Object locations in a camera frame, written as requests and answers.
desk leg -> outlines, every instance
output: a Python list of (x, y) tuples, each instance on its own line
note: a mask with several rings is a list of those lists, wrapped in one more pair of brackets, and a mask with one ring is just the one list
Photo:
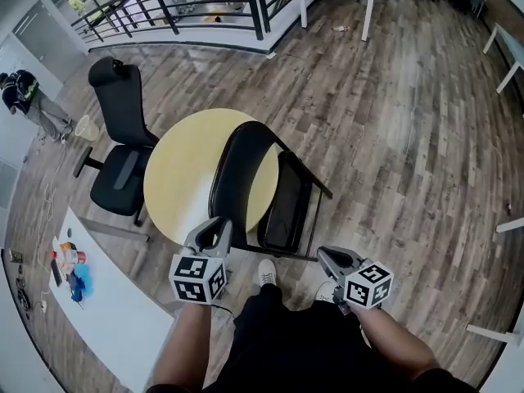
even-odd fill
[(495, 40), (495, 36), (497, 36), (497, 27), (495, 26), (495, 28), (493, 29), (493, 33), (491, 34), (490, 38), (488, 39), (488, 42), (486, 43), (486, 46), (484, 47), (484, 53), (486, 54), (488, 52), (488, 50), (490, 49), (491, 47), (491, 44), (493, 43), (493, 41)]
[(515, 219), (504, 224), (500, 224), (496, 227), (497, 233), (507, 232), (508, 230), (514, 230), (515, 228), (524, 227), (524, 218)]
[(307, 28), (308, 26), (308, 15), (305, 10), (305, 0), (300, 0), (300, 19), (302, 20), (302, 28)]
[(371, 20), (371, 11), (373, 10), (373, 0), (368, 0), (366, 6), (366, 17), (364, 18), (364, 30), (362, 31), (362, 40), (368, 39), (369, 22)]
[(506, 332), (506, 333), (494, 332), (488, 329), (484, 329), (483, 327), (474, 326), (472, 324), (468, 324), (468, 326), (466, 327), (466, 330), (468, 332), (476, 333), (477, 335), (481, 335), (483, 337), (489, 337), (490, 339), (495, 339), (496, 341), (506, 342), (508, 344), (518, 345), (518, 341), (519, 341), (518, 335), (515, 333), (511, 333), (511, 332)]
[(506, 77), (504, 77), (504, 80), (502, 80), (500, 86), (497, 87), (497, 93), (502, 92), (502, 90), (506, 87), (506, 84), (508, 84), (509, 80), (511, 80), (513, 75), (517, 73), (518, 67), (520, 67), (520, 64), (518, 62), (513, 64), (513, 67), (511, 68), (509, 73), (506, 74)]
[(478, 16), (481, 15), (481, 11), (482, 11), (483, 7), (484, 7), (484, 0), (481, 0), (481, 4), (480, 4), (480, 6), (478, 8), (478, 11), (477, 11), (477, 18), (478, 18)]

office chair backrest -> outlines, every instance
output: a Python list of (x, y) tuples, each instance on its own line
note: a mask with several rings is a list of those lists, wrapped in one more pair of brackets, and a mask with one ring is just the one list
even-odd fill
[(154, 147), (158, 138), (150, 133), (142, 112), (142, 80), (135, 65), (106, 56), (88, 75), (106, 121), (107, 133), (121, 144)]
[(257, 170), (276, 136), (264, 124), (239, 125), (226, 143), (210, 191), (209, 215), (233, 222), (233, 245), (246, 246), (247, 202)]

person's arm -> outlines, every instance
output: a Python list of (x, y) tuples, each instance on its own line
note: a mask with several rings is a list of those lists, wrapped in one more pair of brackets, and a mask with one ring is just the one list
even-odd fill
[(210, 335), (211, 306), (186, 304), (156, 363), (153, 382), (200, 391), (210, 357)]
[(373, 349), (414, 380), (427, 370), (440, 368), (429, 346), (400, 326), (381, 309), (352, 306)]
[(6, 104), (7, 109), (9, 110), (11, 115), (14, 115), (16, 113), (16, 107), (15, 107), (16, 99), (13, 100), (13, 94), (10, 88), (5, 89), (2, 92), (2, 100)]

person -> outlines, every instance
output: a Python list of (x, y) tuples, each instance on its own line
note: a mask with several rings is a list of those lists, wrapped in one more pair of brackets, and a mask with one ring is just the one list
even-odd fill
[[(17, 76), (34, 82), (34, 89), (30, 97), (20, 96), (20, 90), (16, 82)], [(41, 126), (53, 141), (57, 141), (58, 138), (62, 141), (66, 140), (73, 130), (73, 120), (60, 106), (49, 99), (45, 93), (38, 88), (38, 82), (36, 82), (36, 79), (30, 72), (18, 70), (12, 75), (1, 73), (0, 89), (2, 90), (2, 100), (12, 115), (14, 115), (16, 109), (18, 109), (28, 120)], [(58, 128), (53, 121), (56, 121), (62, 126)]]
[[(431, 349), (384, 310), (355, 306), (344, 316), (332, 300), (333, 280), (309, 309), (295, 312), (282, 303), (271, 260), (260, 262), (259, 280), (260, 294), (235, 319), (228, 360), (204, 392), (475, 391), (440, 368)], [(183, 307), (147, 393), (202, 391), (210, 327), (211, 306)]]

backpack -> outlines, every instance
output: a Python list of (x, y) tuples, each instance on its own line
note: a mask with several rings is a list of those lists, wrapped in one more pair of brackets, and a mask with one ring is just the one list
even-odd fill
[(15, 87), (16, 95), (20, 102), (31, 102), (38, 90), (38, 81), (29, 71), (18, 70), (16, 73), (9, 75), (6, 88), (11, 86)]

